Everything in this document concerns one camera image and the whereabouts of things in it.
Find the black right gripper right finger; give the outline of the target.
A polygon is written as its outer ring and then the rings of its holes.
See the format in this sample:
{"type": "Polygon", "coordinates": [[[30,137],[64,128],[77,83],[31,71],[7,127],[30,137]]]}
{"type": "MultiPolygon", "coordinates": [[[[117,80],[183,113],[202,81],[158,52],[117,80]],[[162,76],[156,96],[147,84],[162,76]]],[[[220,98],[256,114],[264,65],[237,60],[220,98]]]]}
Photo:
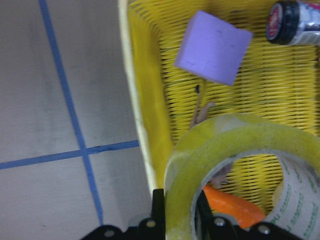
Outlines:
{"type": "Polygon", "coordinates": [[[205,193],[197,199],[197,237],[199,240],[213,240],[213,214],[205,193]]]}

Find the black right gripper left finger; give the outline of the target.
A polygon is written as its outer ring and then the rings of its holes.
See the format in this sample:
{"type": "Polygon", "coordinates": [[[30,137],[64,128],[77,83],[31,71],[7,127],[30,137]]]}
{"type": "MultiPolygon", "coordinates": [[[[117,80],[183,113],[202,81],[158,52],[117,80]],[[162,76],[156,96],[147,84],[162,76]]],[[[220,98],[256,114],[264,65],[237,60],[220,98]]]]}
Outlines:
{"type": "Polygon", "coordinates": [[[151,218],[154,221],[156,240],[165,239],[165,198],[164,189],[157,188],[152,192],[151,218]]]}

